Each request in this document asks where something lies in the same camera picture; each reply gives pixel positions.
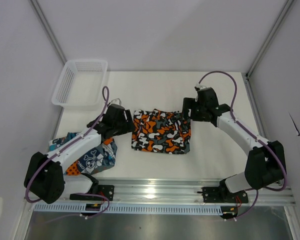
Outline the blue orange patterned shorts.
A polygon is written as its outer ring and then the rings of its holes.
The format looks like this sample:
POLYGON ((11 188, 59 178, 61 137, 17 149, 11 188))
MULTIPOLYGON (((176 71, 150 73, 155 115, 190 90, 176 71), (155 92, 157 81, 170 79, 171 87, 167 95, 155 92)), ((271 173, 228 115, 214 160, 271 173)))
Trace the blue orange patterned shorts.
POLYGON ((108 138, 73 162, 64 174, 67 176, 94 175, 111 169, 116 163, 117 150, 115 140, 112 137, 108 138))

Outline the black orange camouflage shorts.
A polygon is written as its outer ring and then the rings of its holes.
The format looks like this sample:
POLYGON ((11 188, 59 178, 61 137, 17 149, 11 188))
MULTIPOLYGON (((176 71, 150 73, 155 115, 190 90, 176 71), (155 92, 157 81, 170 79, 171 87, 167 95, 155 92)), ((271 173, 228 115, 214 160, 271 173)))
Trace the black orange camouflage shorts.
POLYGON ((138 109, 133 114, 131 148, 135 151, 184 155, 190 152, 191 119, 179 111, 138 109))

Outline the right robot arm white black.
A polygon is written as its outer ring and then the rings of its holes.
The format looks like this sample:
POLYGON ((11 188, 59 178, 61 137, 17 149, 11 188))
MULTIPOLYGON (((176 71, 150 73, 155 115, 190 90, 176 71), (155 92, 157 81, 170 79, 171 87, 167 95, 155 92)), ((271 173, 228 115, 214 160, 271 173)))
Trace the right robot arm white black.
POLYGON ((197 88, 196 92, 196 98, 183 99, 183 117, 211 123, 230 136, 247 156, 244 171, 224 179, 224 186, 218 189, 222 201, 231 201, 239 191, 269 189, 275 182, 286 181, 284 147, 279 141, 270 142, 253 132, 235 116, 232 106, 219 104, 211 87, 197 88))

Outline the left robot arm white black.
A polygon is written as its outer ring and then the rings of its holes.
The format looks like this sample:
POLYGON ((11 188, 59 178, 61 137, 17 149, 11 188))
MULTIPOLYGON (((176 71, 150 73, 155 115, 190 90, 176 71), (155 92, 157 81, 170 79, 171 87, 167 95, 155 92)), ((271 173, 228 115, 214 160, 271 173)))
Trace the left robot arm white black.
POLYGON ((64 173, 68 167, 105 140, 132 132, 133 127, 131 111, 111 103, 67 143, 46 154, 36 152, 30 158, 23 183, 27 202, 57 201, 67 185, 64 173))

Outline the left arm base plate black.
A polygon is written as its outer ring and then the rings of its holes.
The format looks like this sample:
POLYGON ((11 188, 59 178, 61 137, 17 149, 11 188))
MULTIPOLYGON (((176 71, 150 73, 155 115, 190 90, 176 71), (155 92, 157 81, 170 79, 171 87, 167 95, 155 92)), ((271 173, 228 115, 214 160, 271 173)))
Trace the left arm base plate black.
POLYGON ((78 201, 103 201, 102 197, 96 196, 104 196, 109 199, 109 201, 113 200, 115 193, 114 185, 93 185, 87 193, 73 193, 70 195, 70 200, 78 200, 78 201))

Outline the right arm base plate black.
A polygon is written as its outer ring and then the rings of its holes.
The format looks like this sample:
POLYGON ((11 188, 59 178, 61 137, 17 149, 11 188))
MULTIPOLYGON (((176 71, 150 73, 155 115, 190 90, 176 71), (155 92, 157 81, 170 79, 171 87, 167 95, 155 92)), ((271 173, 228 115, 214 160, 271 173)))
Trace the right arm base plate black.
POLYGON ((231 193, 225 187, 205 186, 197 193, 202 195, 205 203, 247 204, 249 202, 248 194, 244 190, 231 193))

